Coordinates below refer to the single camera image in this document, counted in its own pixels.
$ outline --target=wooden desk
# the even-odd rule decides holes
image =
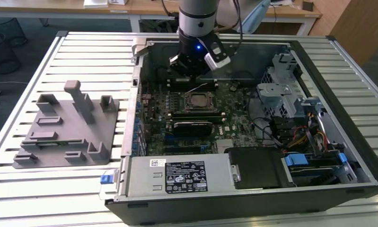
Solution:
[[[166,1],[166,6],[169,11],[179,11],[178,2]],[[129,19],[133,32],[141,31],[142,19],[171,19],[161,0],[130,0],[126,5],[110,4],[109,8],[98,9],[84,9],[83,0],[0,0],[0,17]],[[276,7],[276,13],[269,9],[264,22],[301,23],[298,35],[308,35],[320,17],[318,11],[281,6]]]
[[[170,12],[179,12],[179,3],[175,1],[165,1],[166,8]],[[166,15],[161,0],[134,0],[130,13],[133,14],[157,14]],[[276,13],[278,17],[321,17],[321,13],[316,10],[309,12],[290,6],[277,6]],[[276,17],[274,9],[270,8],[266,17]]]
[[[296,0],[296,4],[301,5],[302,0]],[[174,1],[165,1],[166,8],[170,12],[179,12],[179,3]],[[161,0],[134,0],[131,14],[141,15],[166,15],[162,7]],[[316,20],[322,16],[321,12],[314,9],[313,12],[297,9],[292,6],[277,6],[276,11],[273,8],[268,10],[264,22],[270,23],[298,23],[302,24],[297,35],[309,35],[310,29]]]

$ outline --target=metal bracket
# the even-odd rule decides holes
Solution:
[[[133,51],[133,55],[134,55],[135,58],[149,52],[149,49],[147,49],[149,45],[147,45],[147,39],[146,38],[135,38],[134,39],[131,51]]]
[[[129,169],[130,169],[130,162],[131,162],[131,156],[122,157],[122,167],[121,167],[121,178],[118,181],[118,195],[127,195],[127,178],[129,178]]]
[[[304,114],[305,109],[316,109],[317,113],[321,112],[322,102],[320,98],[298,98],[294,102],[294,107],[297,109],[296,114]]]
[[[258,94],[261,101],[272,108],[282,105],[282,96],[293,94],[288,84],[258,84]]]
[[[286,66],[286,70],[290,70],[290,71],[294,70],[298,64],[296,58],[289,53],[281,53],[276,55],[276,57],[273,58],[273,62],[274,62],[274,65],[277,65],[277,63],[284,64]]]

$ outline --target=white cable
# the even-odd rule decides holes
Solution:
[[[19,82],[19,81],[4,81],[0,84],[28,84],[28,82]]]
[[[194,90],[197,90],[199,87],[202,87],[203,85],[206,85],[207,83],[202,84],[201,86],[195,87],[194,89],[191,89],[189,92],[193,92]]]

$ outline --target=cpu socket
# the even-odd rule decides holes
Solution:
[[[214,113],[217,108],[213,104],[210,92],[191,92],[185,94],[185,111],[187,113]]]

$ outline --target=motherboard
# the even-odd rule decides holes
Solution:
[[[143,90],[147,156],[258,146],[248,115],[253,88],[237,81],[213,81],[186,90],[178,83],[147,83]]]

